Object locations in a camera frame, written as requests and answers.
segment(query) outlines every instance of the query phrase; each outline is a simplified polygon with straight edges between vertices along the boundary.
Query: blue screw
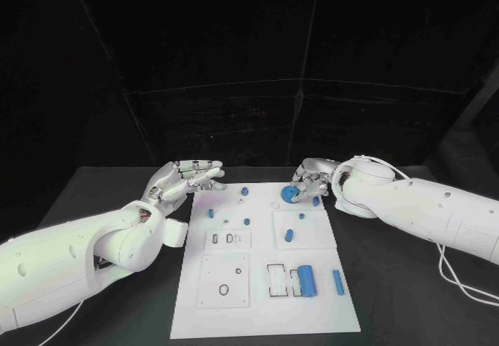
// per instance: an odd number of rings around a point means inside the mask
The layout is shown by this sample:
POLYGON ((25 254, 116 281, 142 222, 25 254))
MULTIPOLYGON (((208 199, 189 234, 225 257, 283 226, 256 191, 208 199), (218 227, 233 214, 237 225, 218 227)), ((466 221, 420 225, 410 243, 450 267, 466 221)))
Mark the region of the blue screw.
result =
POLYGON ((289 229, 288 232, 286 232, 285 240, 288 242, 290 242, 293 240, 293 230, 292 229, 289 229))

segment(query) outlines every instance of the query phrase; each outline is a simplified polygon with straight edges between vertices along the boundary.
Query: table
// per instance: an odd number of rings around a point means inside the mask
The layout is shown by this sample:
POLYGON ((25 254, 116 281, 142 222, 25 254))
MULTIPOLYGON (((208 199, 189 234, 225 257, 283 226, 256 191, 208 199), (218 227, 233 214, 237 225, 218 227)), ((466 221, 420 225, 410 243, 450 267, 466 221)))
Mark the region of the table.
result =
MULTIPOLYGON (((220 180, 289 181, 295 167, 230 167, 220 180)), ((403 167, 410 177, 433 180, 426 167, 403 167)), ((52 205, 41 228, 122 208, 140 198, 156 168, 81 167, 52 205)), ((171 340, 184 248, 162 248, 153 265, 117 281, 81 306, 48 345, 498 345, 499 308, 462 294, 437 272, 437 247, 378 219, 325 208, 352 292, 361 333, 171 340)), ((189 221, 192 196, 172 218, 189 221)), ((499 293, 499 267, 450 249, 462 281, 499 293)), ((2 346, 38 345, 74 308, 0 336, 2 346)))

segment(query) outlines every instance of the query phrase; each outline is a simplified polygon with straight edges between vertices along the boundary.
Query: robotic arm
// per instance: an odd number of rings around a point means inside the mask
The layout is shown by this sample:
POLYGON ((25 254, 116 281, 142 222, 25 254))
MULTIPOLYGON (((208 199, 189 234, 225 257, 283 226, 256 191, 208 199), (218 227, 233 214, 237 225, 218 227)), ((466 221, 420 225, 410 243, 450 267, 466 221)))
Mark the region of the robotic arm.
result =
POLYGON ((306 189, 293 196, 293 203, 308 196, 326 195, 331 183, 337 209, 364 218, 380 218, 419 238, 499 265, 497 200, 436 182, 410 179, 387 162, 368 156, 355 156, 344 163, 305 159, 292 186, 300 180, 306 189))
POLYGON ((123 209, 11 239, 0 245, 0 334, 50 318, 114 281, 145 270, 162 245, 182 247, 188 224, 166 216, 189 192, 224 190, 220 161, 166 164, 140 200, 123 209), (94 256, 110 266, 94 266, 94 256))

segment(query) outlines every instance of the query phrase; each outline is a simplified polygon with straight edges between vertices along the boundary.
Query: gray table surface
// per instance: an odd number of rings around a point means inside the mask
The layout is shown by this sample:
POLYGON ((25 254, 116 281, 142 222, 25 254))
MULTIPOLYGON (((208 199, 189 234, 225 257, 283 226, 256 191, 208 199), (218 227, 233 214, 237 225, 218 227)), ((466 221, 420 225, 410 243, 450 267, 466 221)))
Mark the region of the gray table surface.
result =
MULTIPOLYGON (((140 198, 156 168, 81 167, 41 223, 48 227, 122 208, 140 198)), ((227 168, 224 182, 286 182, 295 168, 227 168)), ((433 180, 426 167, 404 167, 433 180)), ((361 333, 171 340, 185 249, 162 248, 143 271, 91 297, 48 345, 499 345, 499 308, 474 302, 437 272, 437 247, 378 219, 325 207, 351 289, 361 333)), ((192 196, 171 217, 189 221, 192 196)), ((450 249, 466 284, 499 293, 499 267, 450 249)), ((38 345, 74 308, 0 336, 0 345, 38 345)))

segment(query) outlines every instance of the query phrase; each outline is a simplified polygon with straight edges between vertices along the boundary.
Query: blue block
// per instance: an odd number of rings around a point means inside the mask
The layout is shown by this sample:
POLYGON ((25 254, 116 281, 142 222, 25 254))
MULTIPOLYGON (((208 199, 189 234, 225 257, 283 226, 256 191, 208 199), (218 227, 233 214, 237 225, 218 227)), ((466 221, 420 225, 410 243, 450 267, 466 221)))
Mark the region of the blue block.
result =
POLYGON ((315 297, 318 295, 318 288, 315 287, 315 272, 312 272, 311 265, 299 266, 299 277, 300 277, 302 296, 315 297))
POLYGON ((335 277, 335 283, 337 283, 337 292, 338 292, 338 295, 342 296, 345 295, 345 291, 344 291, 344 283, 341 281, 341 272, 338 270, 334 270, 334 277, 335 277))
POLYGON ((292 197, 296 196, 300 193, 300 189, 293 186, 285 186, 282 190, 282 198, 288 203, 295 204, 296 202, 292 201, 292 197))
POLYGON ((288 242, 290 242, 293 240, 293 230, 292 229, 289 229, 288 232, 286 232, 285 240, 288 242))

